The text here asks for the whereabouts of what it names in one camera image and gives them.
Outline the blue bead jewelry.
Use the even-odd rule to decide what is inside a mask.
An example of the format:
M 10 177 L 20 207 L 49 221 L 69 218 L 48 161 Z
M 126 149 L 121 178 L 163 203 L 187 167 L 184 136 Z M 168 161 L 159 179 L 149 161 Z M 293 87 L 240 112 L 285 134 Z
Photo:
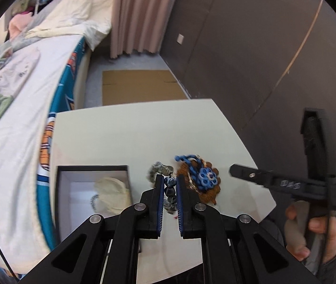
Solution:
M 176 162 L 182 162 L 187 165 L 188 179 L 191 184 L 200 192 L 205 193 L 214 190 L 220 185 L 220 177 L 212 165 L 205 162 L 198 155 L 176 155 Z

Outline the cream fabric pouch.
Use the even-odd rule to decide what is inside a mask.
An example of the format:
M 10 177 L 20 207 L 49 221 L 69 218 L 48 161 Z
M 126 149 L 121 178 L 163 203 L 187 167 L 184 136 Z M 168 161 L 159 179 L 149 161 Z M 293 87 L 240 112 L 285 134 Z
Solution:
M 119 215 L 132 205 L 131 194 L 126 184 L 113 177 L 104 177 L 94 185 L 96 193 L 91 198 L 95 213 Z

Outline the black jewelry box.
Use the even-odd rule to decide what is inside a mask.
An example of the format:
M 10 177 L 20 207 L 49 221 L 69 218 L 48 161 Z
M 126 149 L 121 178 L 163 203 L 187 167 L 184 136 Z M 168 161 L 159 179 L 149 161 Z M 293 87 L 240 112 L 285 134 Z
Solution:
M 61 242 L 95 213 L 91 198 L 96 193 L 94 185 L 103 177 L 124 182 L 131 194 L 128 166 L 126 165 L 60 165 L 57 168 L 54 198 L 56 234 Z

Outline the white low table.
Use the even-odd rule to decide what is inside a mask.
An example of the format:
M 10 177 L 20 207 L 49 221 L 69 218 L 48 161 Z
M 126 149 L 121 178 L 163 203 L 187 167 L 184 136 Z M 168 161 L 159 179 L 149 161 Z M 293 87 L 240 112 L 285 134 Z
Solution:
M 211 99 L 157 101 L 66 111 L 56 116 L 50 160 L 54 219 L 60 165 L 126 165 L 131 195 L 139 201 L 152 178 L 176 172 L 178 155 L 198 155 L 218 170 L 215 207 L 263 220 L 276 206 L 271 193 L 229 175 L 232 164 L 255 165 L 249 151 Z

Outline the flattened cardboard sheet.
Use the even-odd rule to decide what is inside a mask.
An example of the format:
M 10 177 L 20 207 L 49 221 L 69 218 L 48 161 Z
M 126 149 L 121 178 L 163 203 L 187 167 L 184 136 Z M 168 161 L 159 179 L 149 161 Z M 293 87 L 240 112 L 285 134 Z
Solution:
M 187 98 L 169 70 L 121 70 L 102 73 L 104 106 Z

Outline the bed with white blanket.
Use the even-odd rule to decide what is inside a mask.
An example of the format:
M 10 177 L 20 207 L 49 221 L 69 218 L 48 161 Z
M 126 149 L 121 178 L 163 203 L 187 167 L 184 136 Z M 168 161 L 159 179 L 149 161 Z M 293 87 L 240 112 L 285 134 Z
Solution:
M 49 195 L 51 145 L 58 113 L 78 108 L 90 49 L 81 35 L 26 38 L 61 0 L 49 3 L 7 42 L 40 59 L 0 118 L 0 272 L 27 274 L 56 246 Z

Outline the pink curtain right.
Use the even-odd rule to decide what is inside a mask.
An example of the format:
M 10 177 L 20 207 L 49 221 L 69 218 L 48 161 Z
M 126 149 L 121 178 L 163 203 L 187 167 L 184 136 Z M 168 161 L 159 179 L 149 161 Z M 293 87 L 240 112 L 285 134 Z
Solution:
M 158 53 L 175 0 L 113 0 L 110 57 Z

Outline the white duvet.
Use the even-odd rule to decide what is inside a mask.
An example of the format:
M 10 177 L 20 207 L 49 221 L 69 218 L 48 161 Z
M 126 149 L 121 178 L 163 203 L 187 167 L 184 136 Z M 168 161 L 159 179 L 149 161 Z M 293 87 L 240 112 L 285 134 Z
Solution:
M 109 34 L 114 0 L 61 0 L 26 38 L 81 35 L 94 50 Z

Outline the pale patterned garment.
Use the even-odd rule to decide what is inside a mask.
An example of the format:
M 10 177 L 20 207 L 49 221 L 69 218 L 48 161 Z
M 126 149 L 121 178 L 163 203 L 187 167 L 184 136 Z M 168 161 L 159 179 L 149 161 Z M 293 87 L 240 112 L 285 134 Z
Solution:
M 9 42 L 0 45 L 0 95 L 15 98 L 40 59 L 40 51 L 27 46 L 17 52 Z

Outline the pink plush item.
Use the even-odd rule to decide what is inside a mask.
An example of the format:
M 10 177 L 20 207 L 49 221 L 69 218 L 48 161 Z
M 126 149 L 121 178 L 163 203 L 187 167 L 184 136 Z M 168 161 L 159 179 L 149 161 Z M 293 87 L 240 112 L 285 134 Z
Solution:
M 9 38 L 14 39 L 16 36 L 18 36 L 32 20 L 32 12 L 16 14 L 9 22 Z

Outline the white wall socket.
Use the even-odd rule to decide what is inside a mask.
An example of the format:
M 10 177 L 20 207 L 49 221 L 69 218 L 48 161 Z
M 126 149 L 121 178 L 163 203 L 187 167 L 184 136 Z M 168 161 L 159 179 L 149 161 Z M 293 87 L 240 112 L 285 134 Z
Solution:
M 178 34 L 177 43 L 182 45 L 183 40 L 184 40 L 184 36 L 182 34 Z

